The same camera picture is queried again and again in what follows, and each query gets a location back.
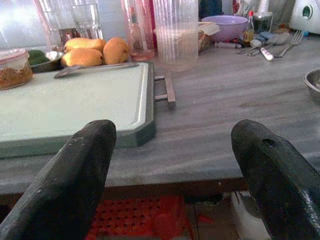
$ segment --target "cutlery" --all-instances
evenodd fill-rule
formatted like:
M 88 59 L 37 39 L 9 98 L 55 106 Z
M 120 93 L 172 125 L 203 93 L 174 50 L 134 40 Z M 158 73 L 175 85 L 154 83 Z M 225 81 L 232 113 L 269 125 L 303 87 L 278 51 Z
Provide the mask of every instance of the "cutlery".
M 282 58 L 290 48 L 292 48 L 293 46 L 299 45 L 301 43 L 302 38 L 304 37 L 304 33 L 305 32 L 302 30 L 297 30 L 295 32 L 292 40 L 288 44 L 288 46 L 286 46 L 285 49 L 283 49 L 279 54 L 274 55 L 274 57 L 275 58 Z
M 132 67 L 136 67 L 138 65 L 139 64 L 135 63 L 135 62 L 125 62 L 125 63 L 101 65 L 101 66 L 81 66 L 81 65 L 67 66 L 64 69 L 62 69 L 61 71 L 59 71 L 53 78 L 54 79 L 64 78 L 79 69 L 97 69 L 97 68 L 122 69 L 122 68 L 132 68 Z
M 283 45 L 287 42 L 288 38 L 290 37 L 290 33 L 288 32 L 284 32 L 281 33 L 279 35 L 276 35 L 272 38 L 270 38 L 267 42 L 266 42 L 266 46 L 264 47 L 264 49 L 270 49 L 276 45 Z M 256 51 L 253 52 L 249 52 L 248 56 L 253 57 L 256 56 L 260 53 L 260 50 L 257 49 Z
M 245 54 L 247 52 L 250 52 L 254 49 L 260 48 L 262 46 L 261 41 L 257 40 L 257 39 L 253 39 L 250 41 L 250 46 L 248 49 L 244 49 L 244 50 L 238 50 L 236 51 L 236 54 Z

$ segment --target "steel bowl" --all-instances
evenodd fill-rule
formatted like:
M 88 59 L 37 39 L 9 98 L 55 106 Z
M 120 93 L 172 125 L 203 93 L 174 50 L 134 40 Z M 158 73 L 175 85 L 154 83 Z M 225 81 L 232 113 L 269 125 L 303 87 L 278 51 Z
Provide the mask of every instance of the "steel bowl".
M 320 69 L 307 73 L 304 82 L 309 88 L 312 99 L 320 103 Z
M 45 53 L 45 57 L 50 61 L 31 66 L 33 73 L 45 73 L 62 69 L 61 58 L 64 55 L 60 51 L 49 51 Z
M 212 35 L 212 40 L 215 42 L 222 42 L 238 38 L 245 30 L 248 19 L 242 16 L 217 15 L 207 16 L 202 19 L 202 22 L 214 22 L 217 24 L 220 31 Z

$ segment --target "jar lid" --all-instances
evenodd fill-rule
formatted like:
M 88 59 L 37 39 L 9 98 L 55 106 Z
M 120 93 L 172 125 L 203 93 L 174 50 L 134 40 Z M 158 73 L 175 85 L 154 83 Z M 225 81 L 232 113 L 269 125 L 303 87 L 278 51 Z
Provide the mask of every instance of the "jar lid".
M 24 48 L 0 50 L 0 64 L 12 63 L 23 57 L 28 57 L 28 52 Z

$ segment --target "glass jar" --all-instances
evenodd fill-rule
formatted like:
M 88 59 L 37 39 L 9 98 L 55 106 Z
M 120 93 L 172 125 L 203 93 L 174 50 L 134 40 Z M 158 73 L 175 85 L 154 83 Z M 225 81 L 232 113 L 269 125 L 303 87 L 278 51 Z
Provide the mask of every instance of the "glass jar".
M 162 67 L 181 72 L 198 59 L 198 0 L 154 0 L 157 50 Z
M 32 78 L 28 56 L 23 48 L 0 51 L 0 90 L 25 84 Z

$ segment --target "green vegetable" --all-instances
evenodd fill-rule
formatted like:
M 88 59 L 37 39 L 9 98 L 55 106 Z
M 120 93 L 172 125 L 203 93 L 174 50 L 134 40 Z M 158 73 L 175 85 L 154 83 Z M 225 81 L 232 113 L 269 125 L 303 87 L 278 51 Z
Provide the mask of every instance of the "green vegetable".
M 46 54 L 40 50 L 29 50 L 28 54 L 30 59 L 46 56 Z
M 36 65 L 36 64 L 42 64 L 42 63 L 50 61 L 45 56 L 39 56 L 39 57 L 33 57 L 33 58 L 29 57 L 28 60 L 29 60 L 29 64 L 31 66 Z
M 48 58 L 46 58 L 46 54 L 40 50 L 29 50 L 28 54 L 28 60 L 31 66 L 50 61 Z

